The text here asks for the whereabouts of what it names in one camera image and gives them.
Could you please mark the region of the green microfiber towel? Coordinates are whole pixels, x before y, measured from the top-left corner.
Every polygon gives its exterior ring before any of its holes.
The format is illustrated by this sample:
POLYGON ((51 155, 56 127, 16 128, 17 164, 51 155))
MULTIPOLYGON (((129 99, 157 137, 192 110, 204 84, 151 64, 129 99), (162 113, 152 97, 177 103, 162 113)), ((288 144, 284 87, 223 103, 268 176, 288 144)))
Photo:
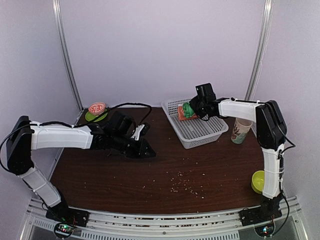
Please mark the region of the green microfiber towel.
POLYGON ((197 115, 192 109, 191 105, 189 102, 185 102, 182 105, 182 112, 183 112, 183 117, 185 119, 196 119, 197 115))

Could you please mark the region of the orange bunny pattern towel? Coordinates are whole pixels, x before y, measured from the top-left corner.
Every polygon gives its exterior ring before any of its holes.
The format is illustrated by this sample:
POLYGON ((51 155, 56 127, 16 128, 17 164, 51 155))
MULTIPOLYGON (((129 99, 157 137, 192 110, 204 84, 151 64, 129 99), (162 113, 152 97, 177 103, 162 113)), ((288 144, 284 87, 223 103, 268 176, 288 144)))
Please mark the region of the orange bunny pattern towel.
POLYGON ((188 119, 185 119, 184 116, 183 116, 182 105, 178 106, 177 113, 178 113, 178 119, 180 121, 188 120, 188 119))

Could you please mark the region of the white plastic mesh basket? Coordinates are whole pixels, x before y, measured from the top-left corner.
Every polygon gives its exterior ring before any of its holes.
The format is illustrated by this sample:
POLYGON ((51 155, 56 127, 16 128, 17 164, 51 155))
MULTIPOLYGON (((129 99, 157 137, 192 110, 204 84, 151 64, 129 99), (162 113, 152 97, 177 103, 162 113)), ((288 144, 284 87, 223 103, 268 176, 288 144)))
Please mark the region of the white plastic mesh basket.
POLYGON ((216 116, 211 117, 208 121, 198 118, 180 121, 178 107, 190 100, 190 98, 176 98, 161 103, 168 121, 185 149, 215 142, 229 130, 228 124, 216 116))

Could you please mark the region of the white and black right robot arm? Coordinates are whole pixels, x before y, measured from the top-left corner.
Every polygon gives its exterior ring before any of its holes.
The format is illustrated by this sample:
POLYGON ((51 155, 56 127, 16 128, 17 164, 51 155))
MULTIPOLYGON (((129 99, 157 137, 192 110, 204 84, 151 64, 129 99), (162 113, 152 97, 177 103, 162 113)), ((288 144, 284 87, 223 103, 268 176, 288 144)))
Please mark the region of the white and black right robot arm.
POLYGON ((212 85, 205 83, 195 87, 197 95, 189 104, 199 118, 239 118, 256 125, 256 139, 264 159, 264 186, 262 202, 256 210, 259 220, 268 220, 279 209, 284 198, 282 182, 287 125, 275 100, 265 102, 217 98, 212 85))

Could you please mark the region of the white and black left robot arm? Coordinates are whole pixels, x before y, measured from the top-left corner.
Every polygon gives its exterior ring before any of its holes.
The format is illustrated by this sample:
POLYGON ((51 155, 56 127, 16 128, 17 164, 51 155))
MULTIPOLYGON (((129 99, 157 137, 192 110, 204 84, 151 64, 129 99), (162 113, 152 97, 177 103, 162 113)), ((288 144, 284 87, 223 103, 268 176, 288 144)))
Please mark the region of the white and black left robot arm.
POLYGON ((11 133, 3 140, 6 146, 6 165, 3 169, 21 178, 40 197, 61 222, 72 218, 63 194, 53 186, 32 161, 31 152, 49 148, 74 148, 82 150, 117 150, 127 158, 153 158, 156 152, 143 135, 149 130, 148 123, 135 127, 127 134, 134 119, 119 111, 100 126, 95 122, 70 125, 60 121, 35 122, 21 116, 11 133))

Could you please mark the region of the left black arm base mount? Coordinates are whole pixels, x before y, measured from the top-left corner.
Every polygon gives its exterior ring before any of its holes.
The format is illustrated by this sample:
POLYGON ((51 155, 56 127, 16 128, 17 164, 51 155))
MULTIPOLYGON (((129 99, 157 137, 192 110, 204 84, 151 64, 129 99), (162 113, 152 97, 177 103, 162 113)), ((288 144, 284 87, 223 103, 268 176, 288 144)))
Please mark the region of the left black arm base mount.
POLYGON ((86 227, 90 213, 85 210, 70 208, 66 202, 47 207, 45 217, 72 226, 86 227))

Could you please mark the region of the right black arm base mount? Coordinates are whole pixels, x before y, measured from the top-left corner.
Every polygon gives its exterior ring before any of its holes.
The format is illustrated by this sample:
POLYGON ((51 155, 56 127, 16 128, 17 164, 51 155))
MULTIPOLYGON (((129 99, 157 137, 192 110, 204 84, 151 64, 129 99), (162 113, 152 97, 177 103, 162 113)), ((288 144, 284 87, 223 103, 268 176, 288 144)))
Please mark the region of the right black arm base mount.
POLYGON ((244 208, 239 211, 238 214, 242 226, 255 225, 281 217, 282 212, 280 210, 280 201, 282 199, 283 197, 280 195, 272 199, 263 196, 259 206, 244 208))

